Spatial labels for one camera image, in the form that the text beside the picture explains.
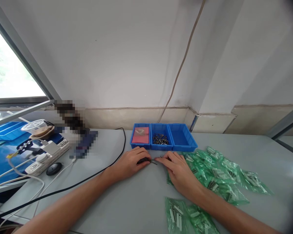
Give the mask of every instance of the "plastic container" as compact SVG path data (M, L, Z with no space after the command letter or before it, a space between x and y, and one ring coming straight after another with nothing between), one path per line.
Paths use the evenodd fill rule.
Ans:
M21 128L26 122L8 122L0 125L0 140L15 140L25 132L21 131Z
M198 147L184 123L172 123L168 124L168 127L173 140L173 151L193 152Z
M146 144L146 143L132 143L133 141L133 134L134 134L134 128L136 127L149 127L149 143ZM131 148L135 148L137 146L139 147L144 147L146 150L149 150L151 149L151 134L150 134L150 129L151 129L151 126L149 123L135 123L133 125L133 132L131 134L131 138L130 138L130 145L131 145Z
M158 145L158 144L153 144L153 137L155 133L163 134L167 136L167 140L170 143L169 145ZM169 151L173 149L173 141L172 141L172 136L169 130L169 127L167 124L164 123L152 123L151 124L151 149L152 150L164 150L164 151Z
M45 121L43 119L41 120L36 120L31 123L26 124L24 127L21 129L22 131L26 131L31 133L32 135L35 136L43 136L49 131L49 128Z

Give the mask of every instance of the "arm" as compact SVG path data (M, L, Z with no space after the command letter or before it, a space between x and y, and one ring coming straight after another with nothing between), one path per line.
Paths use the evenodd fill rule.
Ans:
M145 157L151 159L149 153L139 147L124 153L113 166L57 200L17 230L16 234L67 233L88 207L111 185L131 177L150 164L149 161L137 164Z
M172 183L182 195L204 209L231 233L278 233L205 188L182 155L169 151L163 158L155 160L166 166Z

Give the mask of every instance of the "wall baseboard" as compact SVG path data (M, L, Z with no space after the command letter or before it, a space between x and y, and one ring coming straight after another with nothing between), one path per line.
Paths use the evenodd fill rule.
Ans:
M279 120L293 110L293 105L235 106L232 113L199 113L193 132L265 135ZM90 128L131 130L134 123L156 123L163 108L104 108L81 111L86 126ZM162 123L185 123L188 128L197 112L190 107L169 107ZM60 123L55 110L37 110L24 116L29 121L46 119ZM291 129L287 136L293 136Z
M265 135L277 122L293 110L293 105L235 106L232 113L236 119L225 131L226 134ZM286 134L293 136L293 129Z

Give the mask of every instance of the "clear plastic cup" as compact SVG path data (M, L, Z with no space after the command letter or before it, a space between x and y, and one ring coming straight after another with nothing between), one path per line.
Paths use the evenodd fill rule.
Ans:
M39 137L45 135L49 131L49 128L45 121L41 119L24 125L21 130Z

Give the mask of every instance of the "right hand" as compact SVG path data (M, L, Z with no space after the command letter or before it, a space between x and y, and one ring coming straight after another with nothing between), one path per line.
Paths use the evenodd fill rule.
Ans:
M204 188L182 155L168 151L163 158L155 158L155 160L166 166L175 188L190 201L193 201Z

